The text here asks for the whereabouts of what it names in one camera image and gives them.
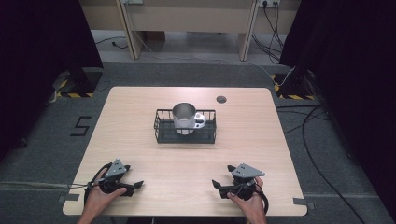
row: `black curtain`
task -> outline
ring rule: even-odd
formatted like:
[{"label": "black curtain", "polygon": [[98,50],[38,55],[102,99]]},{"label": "black curtain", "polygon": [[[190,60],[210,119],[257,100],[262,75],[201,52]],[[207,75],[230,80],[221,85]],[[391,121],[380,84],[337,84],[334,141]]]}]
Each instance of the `black curtain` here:
[{"label": "black curtain", "polygon": [[315,73],[341,135],[396,220],[395,12],[396,1],[303,0],[280,63]]},{"label": "black curtain", "polygon": [[103,67],[78,0],[0,2],[0,160],[34,124],[63,71]]}]

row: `electrical wire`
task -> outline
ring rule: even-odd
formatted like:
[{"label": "electrical wire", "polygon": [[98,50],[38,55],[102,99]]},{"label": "electrical wire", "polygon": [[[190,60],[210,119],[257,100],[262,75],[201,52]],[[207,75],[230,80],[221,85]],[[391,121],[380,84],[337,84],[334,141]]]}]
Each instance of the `electrical wire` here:
[{"label": "electrical wire", "polygon": [[[244,184],[239,184],[235,187],[233,187],[232,189],[230,189],[230,193],[232,197],[238,196],[239,193],[246,188],[246,183]],[[260,197],[262,198],[262,200],[264,201],[264,214],[267,214],[268,208],[269,208],[269,202],[267,197],[265,196],[264,192],[262,191],[262,187],[260,187],[256,182],[254,183],[254,189],[248,188],[249,190],[252,190],[253,192],[256,192],[260,195]]]},{"label": "electrical wire", "polygon": [[120,38],[125,38],[125,36],[113,36],[113,37],[110,37],[110,38],[103,39],[103,40],[101,40],[99,42],[95,42],[95,44],[100,44],[100,43],[103,43],[103,42],[105,42],[107,40],[110,40],[110,39],[120,39]]},{"label": "electrical wire", "polygon": [[0,186],[10,186],[15,188],[16,186],[20,187],[29,187],[34,189],[79,189],[85,188],[87,185],[81,184],[50,184],[50,183],[41,183],[41,182],[17,182],[17,181],[2,181],[0,182]]},{"label": "electrical wire", "polygon": [[291,72],[294,71],[294,68],[295,68],[295,67],[292,67],[292,68],[289,70],[289,72],[286,74],[285,78],[283,79],[283,81],[282,81],[282,83],[281,83],[280,85],[278,85],[278,84],[273,80],[273,82],[275,83],[275,85],[278,86],[278,87],[280,87],[280,86],[282,86],[283,84],[285,84],[285,82],[286,82],[286,80],[288,79],[288,77],[290,76]]},{"label": "electrical wire", "polygon": [[315,106],[320,106],[320,105],[279,105],[279,106],[276,106],[276,109],[295,108],[295,107],[315,107]]},{"label": "electrical wire", "polygon": [[53,104],[56,102],[56,99],[58,98],[58,92],[56,90],[53,91],[53,98],[52,100],[49,100],[49,104]]},{"label": "electrical wire", "polygon": [[[277,112],[278,113],[293,113],[293,114],[308,115],[307,113],[299,112],[299,111],[277,111]],[[324,113],[326,113],[326,112],[323,111],[323,112],[317,113],[316,115],[312,115],[311,118],[313,118],[313,119],[321,119],[321,120],[330,120],[330,119],[324,119],[324,118],[321,118],[321,117],[318,116],[318,115],[321,115],[321,114],[324,114]]]},{"label": "electrical wire", "polygon": [[269,22],[269,24],[270,24],[271,30],[273,31],[273,39],[275,39],[276,42],[277,42],[277,43],[279,44],[279,46],[281,47],[281,49],[283,49],[283,42],[282,42],[282,40],[280,39],[278,30],[277,30],[277,23],[278,23],[278,20],[279,20],[279,7],[278,7],[278,4],[277,4],[277,3],[275,4],[275,13],[276,13],[276,24],[275,24],[275,27],[276,27],[276,28],[274,28],[274,26],[273,26],[273,24],[272,24],[270,18],[268,17],[267,11],[265,10],[265,9],[266,9],[266,1],[264,1],[264,5],[263,5],[262,8],[263,8],[263,10],[264,10],[264,15],[265,15],[265,17],[267,18],[267,20],[268,20],[268,22]]},{"label": "electrical wire", "polygon": [[[308,121],[311,121],[312,119],[322,119],[322,118],[317,117],[317,115],[322,114],[322,113],[325,113],[325,112],[321,112],[321,113],[318,113],[318,114],[316,114],[316,115],[313,115],[312,117],[310,117],[310,118],[306,121],[306,123],[307,123]],[[290,129],[290,130],[284,132],[283,134],[291,133],[292,131],[299,129],[299,128],[301,128],[302,126],[303,126],[303,124],[300,124],[300,125],[298,125],[297,127],[294,127],[294,128],[292,128],[292,129]]]},{"label": "electrical wire", "polygon": [[275,64],[279,64],[279,58],[271,51],[275,51],[275,52],[278,52],[278,53],[281,53],[281,51],[277,50],[277,49],[271,49],[270,47],[265,46],[262,42],[259,41],[259,39],[257,38],[257,36],[255,34],[253,34],[252,37],[253,37],[253,40],[256,43],[256,45],[259,47],[259,49],[268,54],[268,56],[270,57],[271,62],[275,63]]},{"label": "electrical wire", "polygon": [[338,189],[335,188],[335,186],[327,179],[327,177],[320,171],[320,169],[318,168],[317,164],[315,163],[311,152],[309,150],[308,144],[306,143],[306,139],[305,139],[305,124],[307,122],[307,120],[311,117],[311,115],[319,108],[321,108],[322,105],[318,105],[316,106],[314,109],[311,110],[311,112],[309,112],[309,114],[306,116],[304,122],[303,122],[303,141],[304,141],[304,147],[306,150],[306,153],[308,154],[309,160],[311,160],[312,164],[314,165],[315,169],[318,171],[319,175],[323,178],[323,180],[332,188],[332,190],[334,190],[334,192],[344,201],[344,203],[350,208],[350,210],[355,214],[355,216],[359,219],[359,221],[361,223],[365,223],[364,220],[361,218],[361,216],[359,215],[359,213],[355,210],[355,208],[347,201],[347,199],[341,194],[340,191],[338,191]]},{"label": "electrical wire", "polygon": [[119,48],[119,49],[126,49],[126,48],[128,48],[128,45],[127,46],[125,46],[125,47],[121,47],[121,46],[119,46],[118,44],[116,44],[116,42],[111,42],[111,44],[114,46],[114,47],[117,47],[117,48]]}]

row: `hand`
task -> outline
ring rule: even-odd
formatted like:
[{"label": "hand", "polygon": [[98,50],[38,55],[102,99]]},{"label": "hand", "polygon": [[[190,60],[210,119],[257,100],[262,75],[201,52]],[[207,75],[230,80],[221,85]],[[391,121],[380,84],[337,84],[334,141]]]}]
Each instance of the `hand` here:
[{"label": "hand", "polygon": [[[258,186],[256,186],[256,190],[262,190],[262,180],[259,177],[254,178]],[[253,192],[251,198],[247,201],[239,198],[237,195],[229,192],[227,194],[228,198],[231,199],[234,203],[236,203],[242,212],[245,214],[247,219],[251,224],[266,224],[266,218],[264,213],[264,206],[262,203],[262,197],[256,192]]]},{"label": "hand", "polygon": [[[100,179],[107,169],[103,170],[96,180]],[[91,223],[107,208],[107,206],[121,194],[126,192],[126,188],[117,189],[112,193],[106,194],[102,192],[100,187],[95,183],[88,195],[87,202],[85,203],[84,210],[78,220],[78,224]]]}]

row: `floor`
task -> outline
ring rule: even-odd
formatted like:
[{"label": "floor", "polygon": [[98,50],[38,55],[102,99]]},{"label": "floor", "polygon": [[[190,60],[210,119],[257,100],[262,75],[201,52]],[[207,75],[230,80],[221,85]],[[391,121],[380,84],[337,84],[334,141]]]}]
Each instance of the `floor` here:
[{"label": "floor", "polygon": [[[258,45],[251,41],[247,60],[241,62],[238,54],[235,34],[216,33],[179,33],[166,32],[165,41],[147,41],[138,60],[133,60],[125,48],[127,42],[123,31],[92,31],[103,62],[123,63],[228,63],[277,65]],[[265,46],[280,50],[272,40],[272,35],[257,35]],[[284,42],[286,36],[280,35]]]}]

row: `silver cup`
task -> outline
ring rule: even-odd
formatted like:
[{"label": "silver cup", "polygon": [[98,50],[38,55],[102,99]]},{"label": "silver cup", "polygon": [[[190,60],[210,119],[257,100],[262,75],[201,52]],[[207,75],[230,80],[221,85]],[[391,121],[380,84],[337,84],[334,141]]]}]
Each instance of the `silver cup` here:
[{"label": "silver cup", "polygon": [[206,117],[201,113],[197,113],[195,106],[189,103],[175,105],[172,113],[175,129],[183,135],[192,133],[194,129],[201,129],[206,124]]}]

